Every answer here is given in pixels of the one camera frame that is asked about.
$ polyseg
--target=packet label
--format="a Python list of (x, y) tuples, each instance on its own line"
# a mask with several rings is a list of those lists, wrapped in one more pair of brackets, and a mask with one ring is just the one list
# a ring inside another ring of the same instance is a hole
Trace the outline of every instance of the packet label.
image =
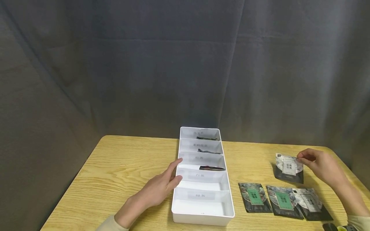
[(294, 160), (283, 160), (283, 173), (288, 175), (296, 175), (296, 162)]
[(256, 188), (248, 188), (247, 192), (252, 205), (263, 205), (259, 192)]
[(309, 194), (301, 194), (302, 199), (306, 202), (306, 205), (308, 207), (308, 210), (311, 213), (320, 213), (321, 209), (318, 207), (315, 199), (312, 195)]
[(280, 209), (293, 210), (292, 203), (290, 202), (290, 198), (287, 193), (275, 192), (275, 194)]

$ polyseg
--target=gray backdrop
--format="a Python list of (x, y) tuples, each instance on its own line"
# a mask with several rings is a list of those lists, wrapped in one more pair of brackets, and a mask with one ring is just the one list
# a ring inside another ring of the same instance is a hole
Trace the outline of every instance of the gray backdrop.
[(0, 3), (9, 230), (37, 230), (105, 134), (324, 145), (370, 187), (369, 1)]

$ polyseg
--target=green object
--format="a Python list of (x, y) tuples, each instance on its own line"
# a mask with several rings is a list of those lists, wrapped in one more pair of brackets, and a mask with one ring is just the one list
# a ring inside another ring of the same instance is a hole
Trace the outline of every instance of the green object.
[(275, 192), (280, 209), (294, 210), (287, 193)]
[(263, 205), (263, 202), (261, 200), (261, 197), (260, 197), (259, 192), (258, 192), (257, 189), (248, 188), (247, 192), (248, 192), (251, 204), (253, 204), (253, 205)]

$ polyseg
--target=right hand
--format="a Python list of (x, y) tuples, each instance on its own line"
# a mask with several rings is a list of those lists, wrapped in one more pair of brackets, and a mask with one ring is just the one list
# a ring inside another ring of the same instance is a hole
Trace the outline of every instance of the right hand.
[(308, 148), (300, 151), (297, 158), (298, 162), (309, 167), (320, 180), (331, 188), (349, 182), (336, 160), (326, 152)]

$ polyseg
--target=left hand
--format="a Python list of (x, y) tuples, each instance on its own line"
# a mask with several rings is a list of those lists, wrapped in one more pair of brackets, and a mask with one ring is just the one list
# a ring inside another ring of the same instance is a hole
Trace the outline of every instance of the left hand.
[(168, 194), (176, 188), (182, 176), (172, 178), (172, 172), (182, 162), (182, 158), (169, 164), (167, 170), (150, 179), (135, 195), (131, 196), (115, 214), (115, 221), (124, 228), (129, 228), (134, 221), (147, 209), (159, 205)]
[(161, 204), (168, 194), (176, 188), (182, 180), (182, 176), (172, 178), (172, 172), (176, 166), (182, 162), (182, 158), (169, 164), (168, 168), (161, 174), (150, 179), (145, 186), (135, 195), (140, 198), (145, 208), (150, 208)]

